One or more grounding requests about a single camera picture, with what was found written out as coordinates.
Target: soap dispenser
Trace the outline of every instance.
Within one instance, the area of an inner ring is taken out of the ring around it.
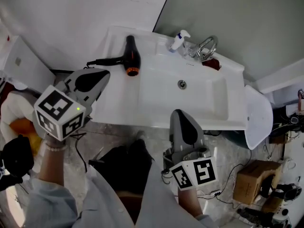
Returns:
[[[174,42],[172,43],[172,45],[169,47],[169,51],[170,52],[176,52],[176,50],[183,44],[183,42],[185,41],[184,37],[191,37],[190,34],[185,31],[184,29],[182,29],[180,31],[180,33],[178,33],[176,35],[176,37],[174,38]]]

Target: faucet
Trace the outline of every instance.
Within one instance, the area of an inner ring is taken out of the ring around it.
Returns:
[[[207,54],[204,55],[203,53],[201,53],[201,51],[211,41],[213,41],[211,49],[209,50],[209,52]],[[199,57],[202,62],[205,62],[205,61],[208,61],[208,60],[212,59],[212,55],[215,52],[215,50],[217,49],[218,41],[219,40],[216,36],[208,37],[202,43],[191,47],[190,51],[189,51],[189,56],[190,57]]]

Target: bracelet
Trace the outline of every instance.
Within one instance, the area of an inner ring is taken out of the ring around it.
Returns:
[[[47,146],[47,150],[52,151],[52,152],[58,152],[58,151],[63,151],[67,148],[67,145],[61,147],[61,148],[52,148],[51,146],[49,146],[48,144],[46,144]]]

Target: white sink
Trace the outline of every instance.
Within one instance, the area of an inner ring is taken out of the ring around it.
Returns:
[[[228,119],[227,84],[223,74],[202,64],[168,56],[144,58],[138,108],[162,119],[182,109],[196,119]],[[178,82],[186,83],[185,89]]]
[[[215,53],[222,66],[217,71],[169,52],[170,37],[115,26],[108,30],[103,51],[91,60],[121,56],[128,35],[134,35],[142,58],[140,73],[129,77],[122,66],[97,66],[111,77],[92,106],[94,122],[169,128],[172,111],[182,109],[206,130],[246,129],[242,65]],[[180,80],[186,88],[178,87]]]

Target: hair dryer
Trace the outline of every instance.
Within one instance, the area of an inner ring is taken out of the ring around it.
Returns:
[[[141,56],[136,48],[134,36],[127,36],[126,46],[122,57],[97,59],[86,65],[113,66],[122,64],[128,76],[136,76],[141,67]]]

